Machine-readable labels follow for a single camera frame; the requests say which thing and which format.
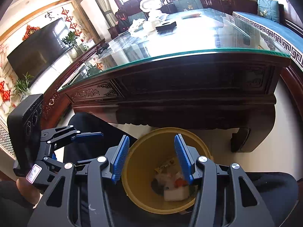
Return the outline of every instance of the television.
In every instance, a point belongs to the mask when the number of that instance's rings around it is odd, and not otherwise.
[[[62,39],[69,29],[62,18],[57,19],[24,40],[8,56],[8,60],[18,78],[24,78],[27,72],[34,78],[31,83],[70,49]]]

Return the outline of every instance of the vase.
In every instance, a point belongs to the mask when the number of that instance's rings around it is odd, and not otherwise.
[[[30,92],[30,90],[29,89],[27,89],[27,92],[22,92],[21,93],[21,102],[26,98],[26,97],[28,97],[29,95],[31,94],[31,92]]]
[[[79,48],[78,45],[74,45],[73,48],[76,50],[77,52],[77,57],[79,57],[80,55],[83,54],[83,51]]]

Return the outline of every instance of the teal pillow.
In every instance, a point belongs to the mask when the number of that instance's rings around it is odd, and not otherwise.
[[[203,9],[200,0],[177,0],[173,1],[178,12],[183,12],[186,10]]]
[[[128,21],[132,24],[134,19],[146,19],[145,14],[143,12],[136,13],[128,17]]]
[[[258,0],[258,15],[280,23],[279,3],[273,0]]]

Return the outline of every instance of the metal screw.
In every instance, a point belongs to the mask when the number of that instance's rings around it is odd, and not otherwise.
[[[106,157],[105,156],[100,156],[97,159],[98,162],[105,162],[106,161]]]
[[[237,163],[232,163],[232,164],[231,164],[231,167],[234,168],[234,169],[239,169],[239,168],[240,168],[240,165],[237,164]]]
[[[70,169],[70,168],[72,168],[73,167],[73,164],[72,163],[66,163],[65,165],[64,165],[64,168],[65,169]]]
[[[198,160],[199,160],[200,162],[206,162],[206,161],[207,161],[207,158],[206,158],[205,156],[200,156],[200,157],[198,158]]]

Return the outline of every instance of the wooden table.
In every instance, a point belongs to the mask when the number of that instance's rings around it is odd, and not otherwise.
[[[61,74],[56,80],[51,84],[51,86],[43,93],[43,115],[41,118],[41,129],[50,129],[56,127],[62,115],[68,110],[71,101],[65,94],[57,92],[60,86],[72,75],[72,73],[78,69],[84,62],[92,55],[95,55],[105,40],[101,40],[99,43],[95,44],[89,50],[84,52],[78,58],[76,58]]]
[[[201,15],[183,18],[193,13]],[[141,38],[121,34],[59,91],[75,112],[110,123],[238,127],[231,150],[253,151],[275,123],[274,91],[290,55],[275,42],[270,49],[270,39],[252,26],[212,9],[171,14],[167,21],[177,27]]]

